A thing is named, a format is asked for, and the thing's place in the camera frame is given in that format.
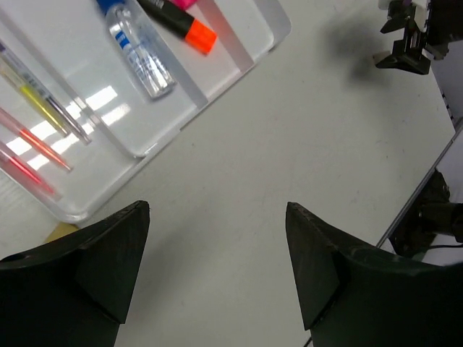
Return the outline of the grey pen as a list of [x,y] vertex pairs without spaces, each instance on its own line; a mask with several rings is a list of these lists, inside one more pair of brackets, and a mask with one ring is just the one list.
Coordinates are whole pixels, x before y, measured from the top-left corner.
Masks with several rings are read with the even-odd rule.
[[1,54],[9,63],[13,70],[18,72],[31,86],[41,95],[41,97],[57,112],[64,120],[66,128],[75,134],[85,144],[89,144],[91,139],[73,116],[63,107],[60,102],[55,99],[51,92],[41,83],[41,81],[30,71],[30,69],[9,49],[6,44],[1,41]]

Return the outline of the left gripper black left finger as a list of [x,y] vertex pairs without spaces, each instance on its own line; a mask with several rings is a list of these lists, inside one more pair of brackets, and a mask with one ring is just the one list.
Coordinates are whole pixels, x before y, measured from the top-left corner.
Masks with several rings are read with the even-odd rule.
[[1,260],[2,346],[113,346],[150,225],[146,201]]

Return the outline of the small blue-capped bottle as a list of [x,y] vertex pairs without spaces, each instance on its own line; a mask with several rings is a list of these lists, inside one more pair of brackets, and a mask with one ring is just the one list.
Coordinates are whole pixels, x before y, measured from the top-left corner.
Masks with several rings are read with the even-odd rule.
[[98,1],[97,5],[115,46],[150,99],[170,93],[176,80],[159,57],[144,11],[131,1]]

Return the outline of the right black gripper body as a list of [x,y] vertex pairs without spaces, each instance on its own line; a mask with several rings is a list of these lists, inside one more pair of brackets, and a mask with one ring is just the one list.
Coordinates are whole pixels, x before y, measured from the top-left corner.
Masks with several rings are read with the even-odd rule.
[[431,59],[446,57],[452,42],[451,1],[379,1],[378,8],[387,11],[381,33],[401,30],[403,38],[394,41],[390,56],[377,68],[427,75]]

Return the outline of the pink pen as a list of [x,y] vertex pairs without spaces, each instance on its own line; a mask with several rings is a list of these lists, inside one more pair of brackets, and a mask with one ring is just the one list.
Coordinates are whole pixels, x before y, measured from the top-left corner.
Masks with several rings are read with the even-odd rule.
[[1,170],[38,199],[59,201],[61,195],[35,169],[1,142]]

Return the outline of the pink highlighter black cap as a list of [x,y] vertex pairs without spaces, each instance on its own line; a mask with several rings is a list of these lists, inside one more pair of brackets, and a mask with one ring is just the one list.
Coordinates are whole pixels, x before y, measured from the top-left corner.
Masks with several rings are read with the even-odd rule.
[[171,0],[171,2],[180,9],[186,10],[196,4],[197,0]]

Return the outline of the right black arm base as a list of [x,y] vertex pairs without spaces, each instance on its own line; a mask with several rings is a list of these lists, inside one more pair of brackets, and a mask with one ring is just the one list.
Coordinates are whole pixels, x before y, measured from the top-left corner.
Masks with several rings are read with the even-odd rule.
[[443,174],[435,170],[388,238],[396,254],[411,258],[431,250],[437,235],[462,244],[462,204],[450,196]]

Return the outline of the yellow pen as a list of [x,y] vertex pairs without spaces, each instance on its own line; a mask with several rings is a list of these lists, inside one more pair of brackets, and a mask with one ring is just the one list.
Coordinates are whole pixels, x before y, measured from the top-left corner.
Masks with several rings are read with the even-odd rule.
[[21,95],[29,105],[46,120],[61,136],[66,137],[69,131],[57,112],[32,88],[32,86],[1,58],[1,76]]

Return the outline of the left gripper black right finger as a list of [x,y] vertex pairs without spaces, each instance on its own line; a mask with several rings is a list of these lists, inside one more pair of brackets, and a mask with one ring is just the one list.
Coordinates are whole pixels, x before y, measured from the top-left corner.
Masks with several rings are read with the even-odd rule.
[[460,346],[462,265],[374,247],[296,202],[286,239],[304,328],[315,346]]

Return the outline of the orange highlighter black cap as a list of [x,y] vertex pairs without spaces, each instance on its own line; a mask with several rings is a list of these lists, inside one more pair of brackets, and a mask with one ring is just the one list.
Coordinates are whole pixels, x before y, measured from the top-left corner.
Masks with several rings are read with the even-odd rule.
[[217,34],[173,2],[138,1],[138,4],[155,22],[201,54],[208,55],[213,49]]

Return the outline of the white eraser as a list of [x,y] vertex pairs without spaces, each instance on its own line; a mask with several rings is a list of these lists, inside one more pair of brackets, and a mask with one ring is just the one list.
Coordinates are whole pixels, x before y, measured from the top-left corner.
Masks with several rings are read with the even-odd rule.
[[389,51],[382,51],[382,52],[374,54],[373,55],[374,64],[378,64],[380,61],[383,61],[385,58],[390,56],[390,54],[391,53]]

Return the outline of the orange pen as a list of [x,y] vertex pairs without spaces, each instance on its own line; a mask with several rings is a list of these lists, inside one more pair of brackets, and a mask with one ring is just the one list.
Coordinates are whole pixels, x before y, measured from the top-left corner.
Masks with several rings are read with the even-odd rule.
[[27,144],[51,162],[61,166],[66,171],[72,170],[72,167],[65,161],[65,159],[63,159],[63,157],[60,156],[60,154],[53,150],[44,141],[36,137],[29,129],[27,129],[3,108],[1,108],[1,125],[20,137],[22,140],[26,141]]

